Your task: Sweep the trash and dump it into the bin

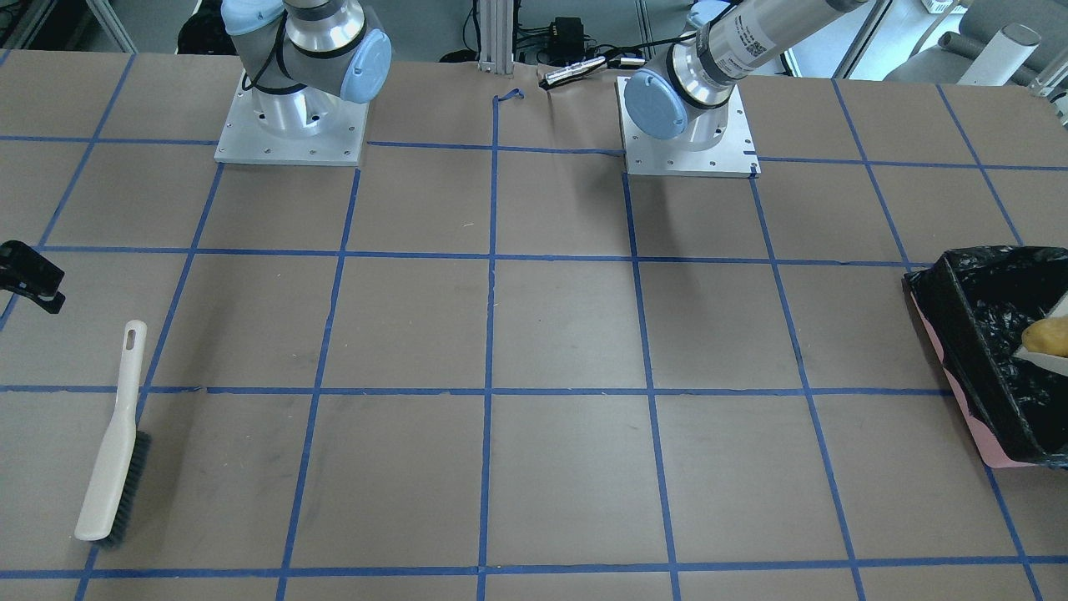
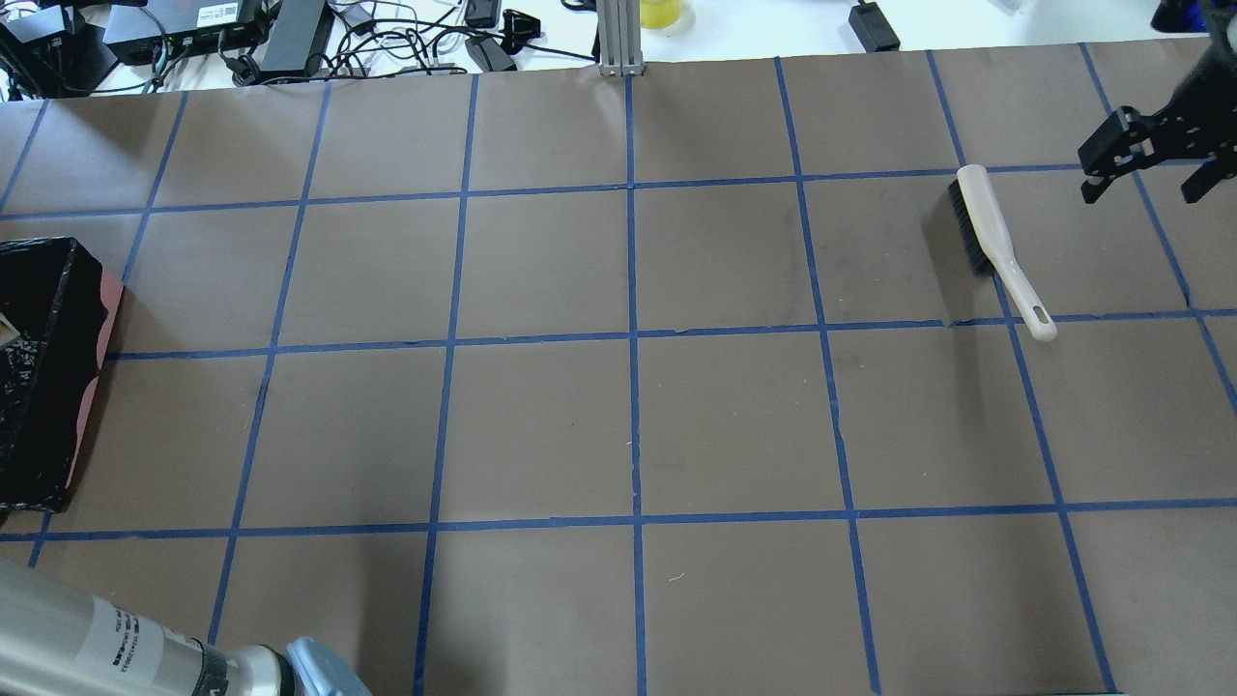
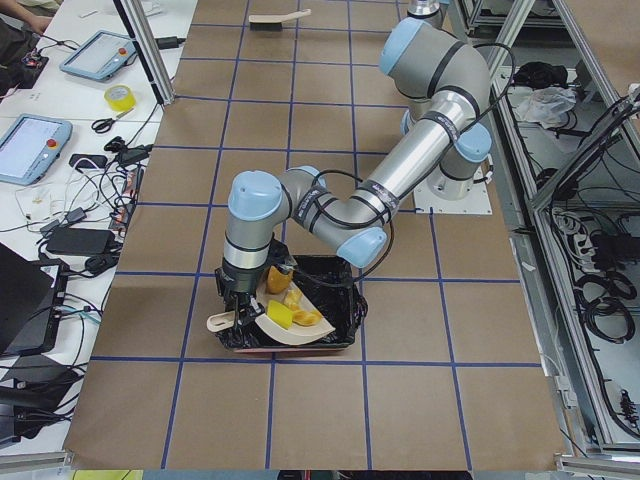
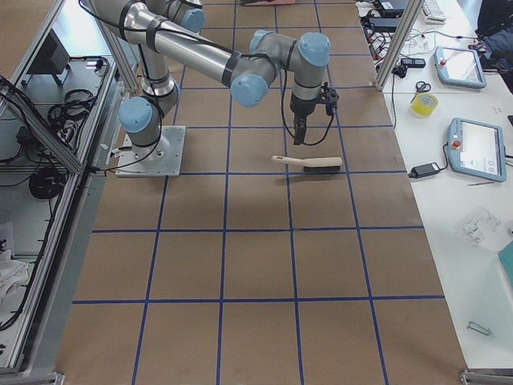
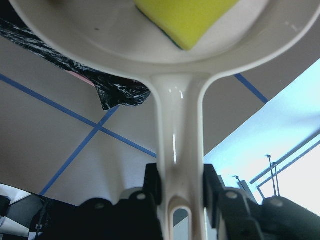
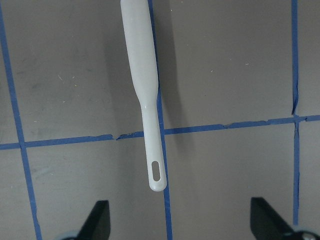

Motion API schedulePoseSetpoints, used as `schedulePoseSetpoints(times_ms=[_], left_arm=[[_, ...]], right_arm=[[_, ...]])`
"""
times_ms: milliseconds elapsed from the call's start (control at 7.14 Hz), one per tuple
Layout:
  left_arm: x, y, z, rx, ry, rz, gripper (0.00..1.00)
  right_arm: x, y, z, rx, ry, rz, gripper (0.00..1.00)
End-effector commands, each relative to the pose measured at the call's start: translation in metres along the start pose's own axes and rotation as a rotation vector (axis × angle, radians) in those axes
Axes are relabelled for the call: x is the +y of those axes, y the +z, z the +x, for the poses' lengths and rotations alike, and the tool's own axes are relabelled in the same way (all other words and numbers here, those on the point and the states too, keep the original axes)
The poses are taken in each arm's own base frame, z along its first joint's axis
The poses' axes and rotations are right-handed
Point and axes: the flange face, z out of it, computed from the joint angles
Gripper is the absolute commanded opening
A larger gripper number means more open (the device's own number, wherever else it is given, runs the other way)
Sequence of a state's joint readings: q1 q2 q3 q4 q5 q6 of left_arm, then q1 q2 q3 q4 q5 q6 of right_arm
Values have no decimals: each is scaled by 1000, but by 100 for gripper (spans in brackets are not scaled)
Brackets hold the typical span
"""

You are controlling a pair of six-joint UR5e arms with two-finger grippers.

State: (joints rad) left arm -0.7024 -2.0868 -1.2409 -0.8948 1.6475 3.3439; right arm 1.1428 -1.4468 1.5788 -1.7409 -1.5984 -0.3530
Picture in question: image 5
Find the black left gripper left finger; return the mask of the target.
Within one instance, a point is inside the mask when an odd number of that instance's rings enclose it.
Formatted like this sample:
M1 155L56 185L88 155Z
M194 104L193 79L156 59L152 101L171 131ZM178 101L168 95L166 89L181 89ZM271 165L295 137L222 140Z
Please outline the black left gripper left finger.
M157 207L162 201L157 165L145 167L141 190L112 204L92 198L47 231L49 240L162 240Z

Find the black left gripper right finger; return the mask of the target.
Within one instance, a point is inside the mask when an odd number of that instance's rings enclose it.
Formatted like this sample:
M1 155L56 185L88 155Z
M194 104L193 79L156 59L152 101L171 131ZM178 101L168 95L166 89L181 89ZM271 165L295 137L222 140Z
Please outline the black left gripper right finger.
M219 240L318 240L320 218L306 208L272 196L253 202L238 188L225 187L213 165L203 172L204 207Z

